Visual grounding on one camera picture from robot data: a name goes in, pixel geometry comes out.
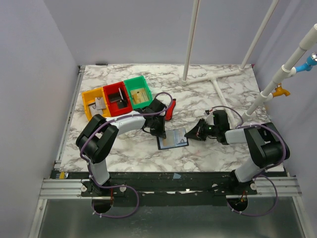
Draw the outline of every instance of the plastic bin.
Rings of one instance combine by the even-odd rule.
[[[122,96],[126,99],[127,106],[125,108],[119,108],[117,102],[110,102],[109,95],[114,93],[119,93],[119,88],[121,90]],[[103,87],[104,94],[106,97],[106,102],[108,104],[110,114],[112,117],[116,117],[122,114],[130,113],[132,111],[132,105],[130,102],[129,95],[127,90],[124,86],[123,82],[118,82],[114,84],[110,84]]]
[[[104,95],[103,88],[96,88],[96,89],[93,89],[90,91],[83,92],[81,94],[81,96],[83,98],[85,114],[86,114],[86,117],[88,120],[91,120],[91,118],[93,117],[90,113],[90,110],[89,110],[89,104],[93,103],[95,101],[95,98],[99,98],[99,97],[103,97],[103,99],[105,101],[105,105],[106,105],[106,108],[103,109],[102,116],[105,118],[111,117],[109,107],[107,105],[106,98]]]
[[[150,89],[149,89],[149,87],[147,85],[147,82],[146,82],[144,76],[139,76],[139,77],[136,77],[136,78],[126,79],[126,80],[124,80],[124,85],[125,85],[125,87],[127,89],[127,92],[129,94],[129,98],[130,98],[131,105],[132,105],[133,109],[146,107],[153,101],[152,93],[151,93],[151,91],[150,91]],[[139,89],[139,88],[144,88],[145,89],[145,92],[146,92],[149,100],[146,101],[146,102],[143,102],[143,103],[134,104],[130,92],[132,90],[136,90],[136,89]]]

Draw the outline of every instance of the tabletop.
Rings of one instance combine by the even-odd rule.
[[[190,131],[204,112],[221,105],[219,96],[210,81],[180,86],[184,66],[172,64],[121,64],[107,66],[86,66],[69,133],[61,156],[60,170],[65,172],[87,172],[87,165],[79,157],[75,141],[88,123],[84,112],[81,93],[125,79],[143,75],[153,97],[159,92],[168,92],[176,98],[171,121],[165,129],[184,127]],[[191,65],[188,78],[208,76],[212,73],[237,70],[238,65]],[[232,108],[242,114],[254,101],[259,88],[250,65],[241,75],[224,77],[218,84]],[[169,104],[167,96],[159,96]],[[251,123],[268,122],[265,107],[258,107]],[[221,145],[216,140],[189,140],[189,146],[158,150],[157,139],[141,130],[127,132],[116,138],[106,158],[110,172],[229,172],[249,158],[246,144]],[[283,167],[273,168],[283,171]]]

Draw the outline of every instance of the orange bin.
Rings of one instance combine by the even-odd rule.
[[[91,103],[95,102],[95,98],[100,98],[100,97],[102,97],[104,99],[104,102],[105,102],[105,105],[106,105],[106,108],[103,109],[102,116],[104,118],[111,117],[111,114],[110,114],[110,111],[109,111],[109,107],[108,107],[108,104],[106,102],[106,97],[105,97],[103,88],[96,88],[96,89],[93,89],[93,90],[90,90],[90,91],[83,92],[81,94],[81,96],[83,97],[85,114],[86,114],[86,117],[87,117],[88,120],[91,120],[91,118],[93,117],[91,115],[91,113],[90,113],[89,105]]]

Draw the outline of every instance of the blue valve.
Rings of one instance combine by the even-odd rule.
[[[317,65],[317,53],[312,53],[310,56],[308,56],[305,64],[295,67],[296,73],[302,71],[311,71],[315,65]]]

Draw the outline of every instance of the red tool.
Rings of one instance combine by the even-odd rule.
[[[174,99],[173,99],[173,102],[172,102],[172,106],[166,111],[165,121],[172,120],[173,110],[174,110],[174,108],[175,108],[175,105],[176,105],[176,99],[174,98]]]

